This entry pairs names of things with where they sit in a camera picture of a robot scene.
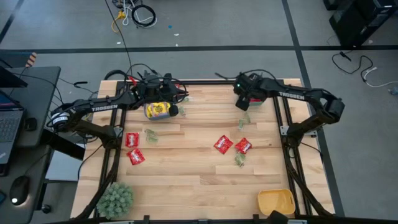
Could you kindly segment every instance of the yellow container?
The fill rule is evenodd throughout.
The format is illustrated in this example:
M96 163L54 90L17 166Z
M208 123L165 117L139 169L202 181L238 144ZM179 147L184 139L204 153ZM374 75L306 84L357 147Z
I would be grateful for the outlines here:
M258 195L260 211L269 216L273 210L284 215L293 214L295 205L293 194L290 190L262 190Z

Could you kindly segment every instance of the green plant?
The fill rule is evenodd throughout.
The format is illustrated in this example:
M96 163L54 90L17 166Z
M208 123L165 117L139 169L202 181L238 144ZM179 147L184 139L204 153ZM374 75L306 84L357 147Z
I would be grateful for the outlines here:
M98 201L98 212L107 219L121 217L130 212L133 197L130 186L124 183L113 183Z

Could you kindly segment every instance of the black metal frame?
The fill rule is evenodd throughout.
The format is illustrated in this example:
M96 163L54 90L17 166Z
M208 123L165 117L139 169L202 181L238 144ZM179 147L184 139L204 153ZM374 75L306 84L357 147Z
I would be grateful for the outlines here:
M232 85L233 84L233 80L187 80L187 81L183 81L183 83L185 85ZM120 94L120 89L124 86L124 82L123 81L118 81L117 85L116 85L116 94ZM282 115L280 112L280 106L279 106L279 101L278 101L278 97L274 97L274 106L275 106L275 114L276 114L276 119L277 119L277 124L278 124L278 130L280 126L283 126L283 122L282 122ZM286 117L287 117L287 122L288 124L292 123L292 117L290 114L290 108L289 108L289 103L287 102L286 98L282 98L283 104L284 104L284 109L285 109L285 113L286 113ZM111 122L110 125L114 126L116 123L116 115L117 115L117 109L112 110L112 115L111 115ZM124 123L126 121L126 110L122 111L121 114L121 119L120 119L120 124L119 126L121 128L124 127ZM281 139L281 143L282 143L282 151L284 154L284 159L285 159L285 164L286 161L288 159L290 159L289 157L289 148L285 147L283 142L282 142L282 136L280 135L280 139ZM297 173L300 176L300 178L303 180L303 182L305 183L305 177L304 177L304 172L303 172L303 168L302 168L302 163L300 160L300 154L299 154L299 150L297 147L293 148L294 151L294 155L295 155L295 162L296 162L296 166L297 166ZM102 166L102 170L101 170L101 176L100 176L100 180L99 180L99 185L101 185L104 182L104 179L106 177L106 174L108 172L108 164L109 164L109 155L110 155L110 150L105 150L104 153L104 160L103 160L103 166ZM294 195L294 201L295 204L298 205L298 198L297 198L297 192L296 192L296 187L295 187L295 182L294 179L289 175L288 173L288 181L289 181L289 188L290 191L292 191L293 195ZM117 174L115 175L115 178L113 179L113 182L116 181L117 178ZM341 201L340 196L338 195L339 198L336 198L337 201ZM304 205L305 205L305 213L306 213L306 217L308 218L308 216L312 216L312 208L311 205L308 201L308 199L306 198L306 196L303 194L303 199L304 199ZM296 211L295 211L295 217L299 218L300 216L303 216L302 214L300 214L300 209L298 206L296 206ZM95 218L98 218L99 214L98 211L95 210ZM150 221L151 223L208 223L209 220L156 220L156 221ZM265 223L266 220L265 219L259 219L259 216L254 214L253 215L253 219L247 219L247 220L211 220L212 223ZM149 223L149 216L145 216L143 221L137 220L134 221L134 223Z

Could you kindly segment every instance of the red snack bag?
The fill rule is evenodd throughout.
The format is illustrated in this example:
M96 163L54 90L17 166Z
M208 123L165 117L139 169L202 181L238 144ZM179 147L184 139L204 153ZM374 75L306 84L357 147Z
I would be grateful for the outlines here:
M126 146L136 147L139 143L139 133L127 133L126 134Z
M220 153L225 154L226 151L233 145L234 143L229 140L225 135L223 135L217 142L214 144L214 147L220 151Z
M138 165L145 161L145 157L142 155L142 152L139 149L133 149L129 151L127 156L130 158L132 165Z
M251 143L246 138L242 138L242 140L235 145L235 148L243 154L246 154L246 152L251 149L251 147Z

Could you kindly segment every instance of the wooden table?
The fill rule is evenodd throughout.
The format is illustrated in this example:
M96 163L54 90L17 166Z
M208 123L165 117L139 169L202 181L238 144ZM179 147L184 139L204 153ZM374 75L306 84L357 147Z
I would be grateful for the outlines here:
M284 81L301 85L299 79ZM116 84L117 81L102 81L99 97L113 96ZM177 115L149 121L142 108L127 112L124 134L140 132L139 148L146 160L132 166L126 155L130 149L124 146L123 140L118 182L127 183L135 193L133 208L123 218L142 220L144 215L150 215L151 220L246 219L253 214L265 217L257 206L258 193L289 189L272 99L261 106L250 107L251 124L244 125L240 131L238 121L244 118L245 112L234 105L237 95L232 85L190 85L187 89L190 101L179 104L185 108L186 117ZM309 117L305 102L289 100L289 105L293 122ZM111 111L95 113L93 122L109 124L110 116ZM157 132L156 145L146 142L145 129ZM243 137L252 143L242 168L235 165L234 147L225 155L213 147L222 135L235 144ZM317 147L315 138L304 137L303 142ZM100 144L100 141L88 144L85 157ZM333 213L319 153L303 144L299 151L308 188ZM103 156L104 149L100 149L83 165L71 217L77 216L97 191ZM300 211L304 214L302 194L296 189Z

